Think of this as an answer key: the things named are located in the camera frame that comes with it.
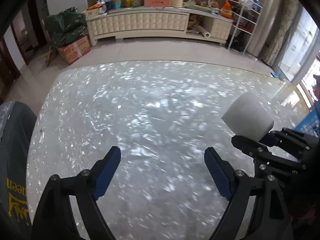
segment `orange bag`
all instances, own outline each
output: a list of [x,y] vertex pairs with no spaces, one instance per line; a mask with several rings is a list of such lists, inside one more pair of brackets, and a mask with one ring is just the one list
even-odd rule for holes
[[232,8],[228,0],[225,1],[224,5],[221,8],[221,16],[225,18],[232,18]]

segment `white cabinet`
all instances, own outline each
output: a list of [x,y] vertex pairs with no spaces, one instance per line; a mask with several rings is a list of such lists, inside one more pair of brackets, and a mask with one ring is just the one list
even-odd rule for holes
[[119,9],[110,14],[103,14],[87,19],[92,45],[98,39],[112,37],[181,37],[226,43],[232,22],[220,16],[205,16],[204,25],[211,33],[211,38],[187,34],[190,9],[172,8],[135,8]]

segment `white roll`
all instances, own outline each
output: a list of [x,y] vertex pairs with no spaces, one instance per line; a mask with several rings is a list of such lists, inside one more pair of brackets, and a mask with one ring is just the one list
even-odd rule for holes
[[260,141],[273,127],[274,120],[252,93],[241,95],[229,107],[222,120],[236,134]]
[[171,0],[172,7],[182,8],[183,0]]
[[202,35],[206,38],[210,38],[210,33],[207,32],[207,30],[205,28],[203,28],[202,26],[198,27],[198,30],[202,33]]

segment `sparkly tabletop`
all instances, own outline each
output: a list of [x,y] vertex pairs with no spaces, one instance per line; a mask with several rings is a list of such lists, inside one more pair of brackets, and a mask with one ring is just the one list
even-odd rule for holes
[[[121,163],[97,203],[116,239],[208,239],[228,202],[204,164],[204,150],[213,146],[233,168],[254,175],[252,159],[233,148],[233,133],[221,120],[247,91],[274,118],[275,130],[292,128],[308,113],[291,85],[223,66],[131,61],[62,72],[30,144],[31,220],[52,174],[75,176],[115,145]],[[80,235],[88,239],[70,198]]]

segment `cardboard box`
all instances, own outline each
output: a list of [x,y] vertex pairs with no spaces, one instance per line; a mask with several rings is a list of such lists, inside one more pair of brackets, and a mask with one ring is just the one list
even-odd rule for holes
[[171,6],[171,0],[144,0],[144,6]]
[[77,41],[57,50],[65,62],[72,64],[90,51],[88,36],[80,36]]
[[98,16],[100,14],[100,8],[95,8],[91,10],[85,10],[82,12],[85,15],[86,19],[89,19],[91,17]]

